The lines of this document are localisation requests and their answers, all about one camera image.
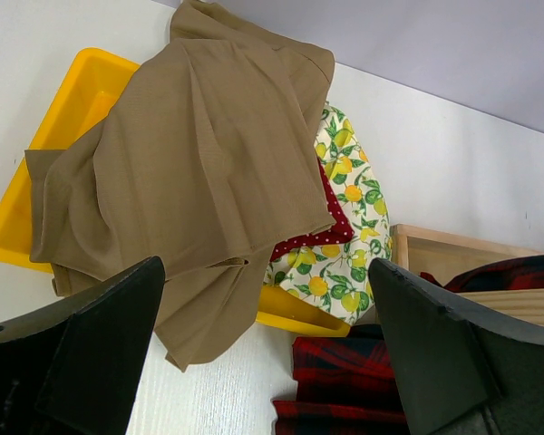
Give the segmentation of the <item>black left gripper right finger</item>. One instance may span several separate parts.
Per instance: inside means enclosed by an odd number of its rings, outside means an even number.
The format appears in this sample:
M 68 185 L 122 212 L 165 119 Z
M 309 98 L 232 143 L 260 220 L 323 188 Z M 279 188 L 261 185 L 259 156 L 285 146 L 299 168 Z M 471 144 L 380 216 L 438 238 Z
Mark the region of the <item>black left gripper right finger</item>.
M 412 434 L 544 434 L 544 327 L 375 259 L 368 276 Z

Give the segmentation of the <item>tan brown skirt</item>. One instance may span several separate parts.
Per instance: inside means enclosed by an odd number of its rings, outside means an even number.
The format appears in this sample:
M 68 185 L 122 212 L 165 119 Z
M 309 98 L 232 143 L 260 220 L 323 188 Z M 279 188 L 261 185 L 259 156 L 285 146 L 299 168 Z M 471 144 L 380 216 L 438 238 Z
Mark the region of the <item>tan brown skirt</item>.
M 26 152 L 31 260 L 69 296 L 158 256 L 168 359 L 215 360 L 254 323 L 276 245 L 335 222 L 314 150 L 334 69 L 324 48 L 183 2 L 102 121 Z

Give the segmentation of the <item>lemon print skirt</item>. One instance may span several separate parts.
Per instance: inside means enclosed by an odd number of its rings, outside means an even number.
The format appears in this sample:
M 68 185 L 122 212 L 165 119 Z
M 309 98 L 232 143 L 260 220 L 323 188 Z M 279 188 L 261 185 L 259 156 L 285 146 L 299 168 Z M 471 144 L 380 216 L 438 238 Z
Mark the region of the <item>lemon print skirt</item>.
M 346 115 L 323 109 L 314 142 L 326 204 L 335 223 L 275 247 L 264 282 L 333 317 L 355 324 L 373 305 L 368 266 L 392 255 L 380 184 Z

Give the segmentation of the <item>red black plaid skirt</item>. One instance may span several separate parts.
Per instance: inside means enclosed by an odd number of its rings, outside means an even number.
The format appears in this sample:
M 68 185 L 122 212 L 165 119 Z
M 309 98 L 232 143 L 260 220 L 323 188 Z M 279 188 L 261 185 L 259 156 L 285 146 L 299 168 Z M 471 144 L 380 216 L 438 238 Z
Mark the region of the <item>red black plaid skirt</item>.
M 544 255 L 481 266 L 440 285 L 456 295 L 544 288 Z M 412 434 L 398 392 L 381 322 L 345 337 L 299 337 L 293 345 L 292 401 L 277 400 L 278 434 Z

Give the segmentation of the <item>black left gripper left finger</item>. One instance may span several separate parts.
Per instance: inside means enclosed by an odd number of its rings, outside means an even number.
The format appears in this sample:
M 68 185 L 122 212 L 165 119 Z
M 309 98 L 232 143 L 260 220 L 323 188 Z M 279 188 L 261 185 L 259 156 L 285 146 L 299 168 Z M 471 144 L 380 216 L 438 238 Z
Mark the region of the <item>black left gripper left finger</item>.
M 123 434 L 164 287 L 149 257 L 0 323 L 0 434 Z

